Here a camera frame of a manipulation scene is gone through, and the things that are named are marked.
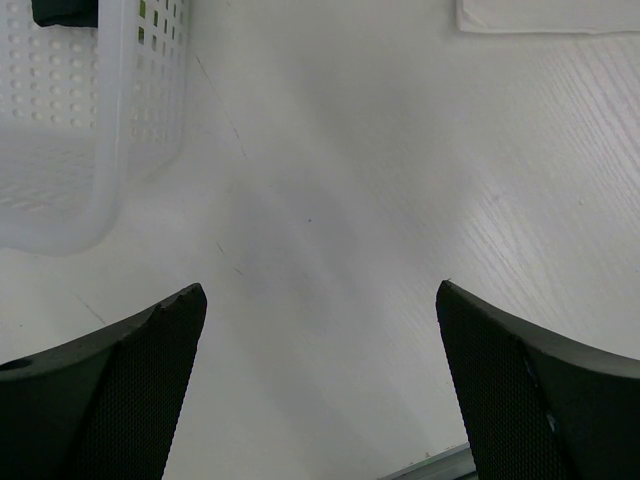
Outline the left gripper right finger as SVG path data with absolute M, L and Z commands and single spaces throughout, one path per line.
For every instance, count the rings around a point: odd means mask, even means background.
M 636 479 L 639 362 L 502 311 L 450 281 L 437 319 L 481 479 Z

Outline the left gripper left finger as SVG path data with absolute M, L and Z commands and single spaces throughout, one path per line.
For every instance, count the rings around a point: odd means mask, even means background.
M 192 284 L 2 364 L 2 478 L 162 478 L 206 309 L 202 286 Z

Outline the white paper napkin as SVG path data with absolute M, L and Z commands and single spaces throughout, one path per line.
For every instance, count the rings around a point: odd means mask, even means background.
M 639 31 L 636 0 L 460 0 L 460 30 L 481 34 L 610 34 Z

